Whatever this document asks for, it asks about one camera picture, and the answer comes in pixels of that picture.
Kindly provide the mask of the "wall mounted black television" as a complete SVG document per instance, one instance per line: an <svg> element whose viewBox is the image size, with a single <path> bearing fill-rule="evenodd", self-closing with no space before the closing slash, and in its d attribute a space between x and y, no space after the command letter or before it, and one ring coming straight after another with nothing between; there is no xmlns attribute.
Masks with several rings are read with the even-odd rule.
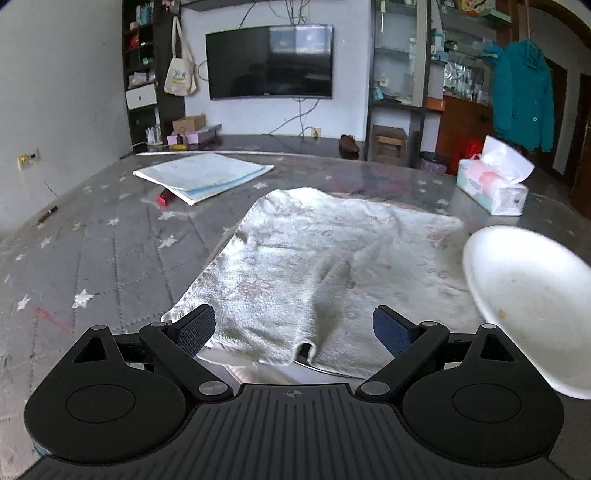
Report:
<svg viewBox="0 0 591 480"><path fill-rule="evenodd" d="M209 97L332 98L329 24L278 25L205 36Z"/></svg>

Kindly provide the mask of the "small wooden stool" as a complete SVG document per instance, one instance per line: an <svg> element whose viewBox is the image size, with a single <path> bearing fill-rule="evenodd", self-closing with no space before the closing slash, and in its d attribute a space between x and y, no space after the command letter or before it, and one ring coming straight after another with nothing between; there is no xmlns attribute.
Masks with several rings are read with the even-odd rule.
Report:
<svg viewBox="0 0 591 480"><path fill-rule="evenodd" d="M370 159L381 164L406 167L407 141L407 133L402 128L374 125Z"/></svg>

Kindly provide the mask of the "dark waste basket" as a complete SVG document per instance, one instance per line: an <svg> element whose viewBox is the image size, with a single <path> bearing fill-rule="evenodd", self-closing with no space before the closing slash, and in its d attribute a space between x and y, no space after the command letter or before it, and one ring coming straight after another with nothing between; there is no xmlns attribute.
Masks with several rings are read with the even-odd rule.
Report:
<svg viewBox="0 0 591 480"><path fill-rule="evenodd" d="M446 174L449 159L436 152L422 151L420 153L419 169L440 174Z"/></svg>

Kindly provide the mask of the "white tissue box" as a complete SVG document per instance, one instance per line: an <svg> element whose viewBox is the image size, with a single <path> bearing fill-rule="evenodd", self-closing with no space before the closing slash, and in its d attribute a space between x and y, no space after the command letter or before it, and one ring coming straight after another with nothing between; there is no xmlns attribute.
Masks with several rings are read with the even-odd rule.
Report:
<svg viewBox="0 0 591 480"><path fill-rule="evenodd" d="M457 186L492 216L521 216L535 166L513 147L486 136L483 151L459 162Z"/></svg>

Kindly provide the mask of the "red plastic stool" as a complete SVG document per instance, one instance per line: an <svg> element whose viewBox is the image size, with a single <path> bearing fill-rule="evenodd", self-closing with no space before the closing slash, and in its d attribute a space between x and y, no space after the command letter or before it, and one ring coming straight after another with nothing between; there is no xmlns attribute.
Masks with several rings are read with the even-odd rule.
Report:
<svg viewBox="0 0 591 480"><path fill-rule="evenodd" d="M484 141L469 136L458 136L451 150L451 156L447 173L453 176L458 174L459 163L464 159L472 159L482 152Z"/></svg>

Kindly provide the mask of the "canvas tote bag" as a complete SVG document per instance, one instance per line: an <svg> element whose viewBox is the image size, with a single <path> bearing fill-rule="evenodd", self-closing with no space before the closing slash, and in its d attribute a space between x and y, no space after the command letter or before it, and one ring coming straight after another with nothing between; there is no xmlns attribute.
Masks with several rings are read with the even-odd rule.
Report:
<svg viewBox="0 0 591 480"><path fill-rule="evenodd" d="M177 97L190 96L197 91L195 79L194 59L186 42L181 22L177 17L173 18L171 30L171 52L164 92Z"/></svg>

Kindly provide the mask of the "papers on table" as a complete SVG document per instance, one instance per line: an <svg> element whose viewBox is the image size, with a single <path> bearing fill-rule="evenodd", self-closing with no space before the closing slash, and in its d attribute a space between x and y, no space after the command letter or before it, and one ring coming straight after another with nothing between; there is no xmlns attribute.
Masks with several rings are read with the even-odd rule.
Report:
<svg viewBox="0 0 591 480"><path fill-rule="evenodd" d="M163 187L188 206L193 206L266 175L273 169L273 165L206 153L135 170L133 175Z"/></svg>

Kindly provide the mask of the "large white bowl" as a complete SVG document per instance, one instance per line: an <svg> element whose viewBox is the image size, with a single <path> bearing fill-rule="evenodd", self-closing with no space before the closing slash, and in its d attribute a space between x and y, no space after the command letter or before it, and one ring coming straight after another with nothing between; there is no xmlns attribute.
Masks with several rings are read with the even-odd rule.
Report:
<svg viewBox="0 0 591 480"><path fill-rule="evenodd" d="M478 230L463 269L488 324L499 326L557 392L590 398L590 266L530 230Z"/></svg>

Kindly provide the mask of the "white patterned towel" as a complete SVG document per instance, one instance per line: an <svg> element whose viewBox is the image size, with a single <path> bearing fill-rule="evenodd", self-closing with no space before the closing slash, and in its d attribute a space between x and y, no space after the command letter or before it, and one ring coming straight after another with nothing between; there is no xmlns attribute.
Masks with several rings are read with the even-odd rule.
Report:
<svg viewBox="0 0 591 480"><path fill-rule="evenodd" d="M284 382L301 348L308 364L366 378L391 359L374 310L473 333L481 316L462 270L464 223L312 188L259 198L228 244L164 315L211 306L215 330L199 356L243 378Z"/></svg>

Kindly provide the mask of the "pink flat box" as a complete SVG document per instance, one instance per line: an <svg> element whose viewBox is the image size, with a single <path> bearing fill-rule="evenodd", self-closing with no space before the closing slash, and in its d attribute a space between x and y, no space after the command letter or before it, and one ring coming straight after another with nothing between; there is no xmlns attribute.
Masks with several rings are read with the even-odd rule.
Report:
<svg viewBox="0 0 591 480"><path fill-rule="evenodd" d="M180 144L204 146L214 141L219 131L221 131L220 124L205 125L197 131L185 131L181 129L178 133L172 133L166 137L167 145L169 147Z"/></svg>

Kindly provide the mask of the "teal hanging jacket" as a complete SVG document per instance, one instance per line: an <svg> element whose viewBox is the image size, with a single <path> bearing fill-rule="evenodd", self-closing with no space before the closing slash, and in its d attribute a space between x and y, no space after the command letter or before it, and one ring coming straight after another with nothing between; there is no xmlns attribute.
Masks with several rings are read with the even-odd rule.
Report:
<svg viewBox="0 0 591 480"><path fill-rule="evenodd" d="M551 71L531 40L511 42L498 57L492 84L496 136L528 151L549 152L555 116Z"/></svg>

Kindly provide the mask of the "cardboard box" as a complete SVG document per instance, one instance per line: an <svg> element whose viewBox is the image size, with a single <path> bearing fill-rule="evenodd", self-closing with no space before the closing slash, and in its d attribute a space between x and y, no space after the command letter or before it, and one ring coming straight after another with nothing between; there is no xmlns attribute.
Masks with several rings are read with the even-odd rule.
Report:
<svg viewBox="0 0 591 480"><path fill-rule="evenodd" d="M172 122L174 134L186 134L196 132L206 125L204 114L184 116Z"/></svg>

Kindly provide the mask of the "dark shelf unit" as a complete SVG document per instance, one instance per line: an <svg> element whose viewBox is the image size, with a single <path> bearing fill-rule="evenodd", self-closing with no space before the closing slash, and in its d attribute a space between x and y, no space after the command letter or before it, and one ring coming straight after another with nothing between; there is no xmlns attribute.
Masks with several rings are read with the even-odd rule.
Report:
<svg viewBox="0 0 591 480"><path fill-rule="evenodd" d="M164 91L173 55L180 42L172 39L179 18L176 1L121 2L123 81L129 133L134 153L165 146L173 122L185 115L184 99Z"/></svg>

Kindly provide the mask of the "glass display cabinet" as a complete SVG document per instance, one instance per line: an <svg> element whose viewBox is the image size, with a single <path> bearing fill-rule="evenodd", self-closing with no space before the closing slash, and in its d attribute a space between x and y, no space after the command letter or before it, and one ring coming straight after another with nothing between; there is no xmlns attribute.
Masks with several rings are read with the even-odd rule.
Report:
<svg viewBox="0 0 591 480"><path fill-rule="evenodd" d="M441 26L438 3L373 1L370 12L365 156L378 158L378 130L402 130L406 142L399 152L406 165L416 166L428 112L433 31Z"/></svg>

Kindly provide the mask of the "wooden counter cabinet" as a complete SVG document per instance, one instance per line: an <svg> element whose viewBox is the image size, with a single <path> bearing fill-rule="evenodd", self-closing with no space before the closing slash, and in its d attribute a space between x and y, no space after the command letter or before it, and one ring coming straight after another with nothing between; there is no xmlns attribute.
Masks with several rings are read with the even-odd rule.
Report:
<svg viewBox="0 0 591 480"><path fill-rule="evenodd" d="M445 95L445 110L440 118L436 152L448 159L463 139L483 141L494 134L493 110L490 106Z"/></svg>

